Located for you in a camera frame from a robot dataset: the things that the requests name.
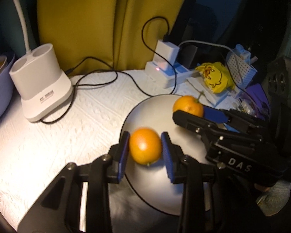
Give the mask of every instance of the yellow duck bag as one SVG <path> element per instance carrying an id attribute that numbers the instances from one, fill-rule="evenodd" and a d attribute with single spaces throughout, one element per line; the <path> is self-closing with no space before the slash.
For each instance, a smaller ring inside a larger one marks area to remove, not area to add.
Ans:
<path id="1" fill-rule="evenodd" d="M 228 69 L 221 63 L 203 63 L 196 70 L 204 77 L 206 85 L 213 93 L 218 94 L 227 88 L 234 89 L 235 84 Z"/>

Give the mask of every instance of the power strip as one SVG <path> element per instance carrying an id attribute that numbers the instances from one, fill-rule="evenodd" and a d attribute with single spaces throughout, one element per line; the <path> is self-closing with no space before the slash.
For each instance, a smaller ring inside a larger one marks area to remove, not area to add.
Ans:
<path id="1" fill-rule="evenodd" d="M 145 73 L 160 87 L 166 89 L 175 84 L 175 72 L 170 65 L 165 69 L 162 69 L 154 62 L 149 61 L 145 66 Z M 177 84 L 185 82 L 188 77 L 195 77 L 199 75 L 197 70 L 189 70 L 180 65 L 178 62 L 174 63 L 173 67 L 177 72 Z"/>

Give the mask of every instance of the purple bowl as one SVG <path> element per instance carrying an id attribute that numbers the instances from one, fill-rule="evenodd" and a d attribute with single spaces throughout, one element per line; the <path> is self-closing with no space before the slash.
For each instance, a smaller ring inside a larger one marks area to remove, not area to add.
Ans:
<path id="1" fill-rule="evenodd" d="M 9 71 L 15 61 L 15 54 L 13 52 L 5 52 L 2 55 L 7 57 L 8 65 L 0 72 L 0 116 L 2 116 L 12 98 L 14 84 Z"/>

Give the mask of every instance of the table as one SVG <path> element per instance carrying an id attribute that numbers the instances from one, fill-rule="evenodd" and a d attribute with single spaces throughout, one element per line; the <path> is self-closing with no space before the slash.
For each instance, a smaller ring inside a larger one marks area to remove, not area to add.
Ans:
<path id="1" fill-rule="evenodd" d="M 147 93 L 165 94 L 171 89 L 157 86 L 143 70 L 129 74 Z M 83 83 L 102 83 L 114 78 L 113 73 L 87 76 Z M 73 77 L 75 83 L 79 77 Z M 188 83 L 177 87 L 176 94 L 199 96 Z M 78 89 L 68 114 L 58 123 L 30 123 L 22 114 L 20 96 L 15 91 L 11 103 L 0 118 L 0 211 L 11 226 L 18 223 L 44 188 L 68 162 L 77 165 L 92 162 L 118 143 L 121 126 L 140 101 L 147 98 L 125 74 L 111 85 L 96 89 Z M 228 109 L 233 98 L 222 101 L 218 108 Z M 208 102 L 201 98 L 203 104 Z M 46 118 L 51 121 L 67 108 Z M 119 185 L 110 184 L 110 210 L 113 231 L 142 232 L 151 228 L 164 215 L 143 203 L 124 178 Z M 80 229 L 84 230 L 84 211 Z"/>

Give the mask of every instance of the black cable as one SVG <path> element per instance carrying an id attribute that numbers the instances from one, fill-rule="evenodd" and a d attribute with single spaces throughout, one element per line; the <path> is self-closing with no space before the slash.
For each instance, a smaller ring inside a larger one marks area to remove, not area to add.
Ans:
<path id="1" fill-rule="evenodd" d="M 173 92 L 175 91 L 176 89 L 176 86 L 177 86 L 177 72 L 175 70 L 175 68 L 172 66 L 172 64 L 166 60 L 164 57 L 162 57 L 160 54 L 158 54 L 156 51 L 154 51 L 153 49 L 151 49 L 146 43 L 145 43 L 145 40 L 143 38 L 143 32 L 144 32 L 144 29 L 146 27 L 146 25 L 151 22 L 152 20 L 155 20 L 155 19 L 163 19 L 166 21 L 166 24 L 167 24 L 167 33 L 165 34 L 164 36 L 164 41 L 166 41 L 168 39 L 168 34 L 169 34 L 169 30 L 170 30 L 170 27 L 169 27 L 169 22 L 168 20 L 165 18 L 165 17 L 162 17 L 162 16 L 156 16 L 156 17 L 153 17 L 153 18 L 150 18 L 148 21 L 145 22 L 145 24 L 143 25 L 142 27 L 142 30 L 141 30 L 141 39 L 142 39 L 142 42 L 143 44 L 149 49 L 151 50 L 153 53 L 155 53 L 156 55 L 160 56 L 161 58 L 163 58 L 171 67 L 172 69 L 174 70 L 174 74 L 175 74 L 175 84 L 174 84 L 174 87 L 173 87 L 173 90 L 169 93 L 169 94 L 173 94 Z M 68 112 L 69 110 L 71 109 L 73 103 L 74 103 L 74 100 L 75 100 L 75 97 L 76 97 L 76 92 L 77 92 L 77 88 L 78 87 L 97 87 L 97 86 L 105 86 L 105 85 L 109 85 L 113 82 L 115 82 L 118 78 L 118 73 L 122 73 L 122 74 L 125 74 L 127 76 L 129 76 L 132 80 L 133 80 L 133 83 L 136 85 L 136 87 L 143 93 L 145 94 L 146 96 L 149 96 L 149 97 L 153 97 L 153 95 L 150 95 L 148 94 L 147 92 L 143 91 L 139 85 L 137 84 L 137 82 L 135 81 L 135 79 L 129 74 L 129 73 L 126 73 L 124 71 L 119 71 L 119 70 L 115 70 L 113 67 L 111 67 L 107 62 L 99 59 L 99 58 L 96 58 L 96 57 L 93 57 L 93 56 L 87 56 L 85 57 L 80 63 L 78 63 L 75 67 L 73 68 L 70 68 L 68 70 L 65 71 L 65 74 L 70 74 L 72 73 L 76 68 L 78 68 L 84 61 L 86 61 L 87 59 L 93 59 L 93 60 L 97 60 L 101 63 L 103 63 L 104 65 L 108 66 L 110 69 L 107 70 L 107 69 L 95 69 L 85 75 L 83 75 L 81 78 L 78 79 L 78 81 L 73 85 L 73 91 L 72 91 L 72 98 L 71 98 L 71 102 L 68 106 L 68 108 L 66 109 L 66 111 L 60 116 L 58 117 L 57 119 L 53 120 L 53 121 L 50 121 L 50 122 L 47 122 L 47 121 L 44 121 L 44 120 L 40 120 L 42 123 L 44 124 L 54 124 L 58 121 L 60 121 Z M 104 82 L 104 83 L 97 83 L 97 84 L 79 84 L 80 81 L 82 79 L 84 79 L 86 76 L 88 76 L 89 74 L 93 74 L 93 73 L 99 73 L 99 72 L 115 72 L 116 76 L 113 80 L 111 81 L 108 81 L 108 82 Z"/>
<path id="2" fill-rule="evenodd" d="M 165 60 L 165 61 L 166 61 L 170 66 L 171 66 L 171 68 L 173 69 L 173 72 L 174 72 L 174 74 L 175 74 L 175 83 L 174 83 L 174 86 L 173 86 L 172 91 L 169 93 L 169 94 L 173 94 L 174 91 L 176 90 L 176 87 L 177 87 L 177 72 L 176 72 L 175 68 L 173 67 L 173 65 L 172 65 L 172 64 L 171 64 L 167 59 L 165 59 L 162 55 L 158 54 L 158 53 L 157 53 L 156 51 L 154 51 L 151 47 L 149 47 L 149 46 L 146 44 L 146 42 L 145 42 L 145 40 L 144 40 L 144 38 L 143 38 L 143 32 L 144 32 L 144 29 L 145 29 L 146 25 L 147 25 L 149 22 L 151 22 L 152 20 L 155 20 L 155 19 L 163 19 L 163 20 L 166 21 L 166 23 L 167 23 L 167 34 L 166 34 L 166 35 L 169 34 L 169 23 L 168 23 L 168 20 L 167 20 L 165 17 L 157 16 L 157 17 L 153 17 L 153 18 L 151 18 L 151 19 L 149 19 L 148 21 L 145 22 L 145 24 L 143 25 L 142 30 L 141 30 L 141 39 L 142 39 L 143 44 L 146 46 L 146 48 L 148 48 L 151 52 L 155 53 L 156 55 L 158 55 L 158 56 L 160 56 L 162 59 L 164 59 L 164 60 Z"/>

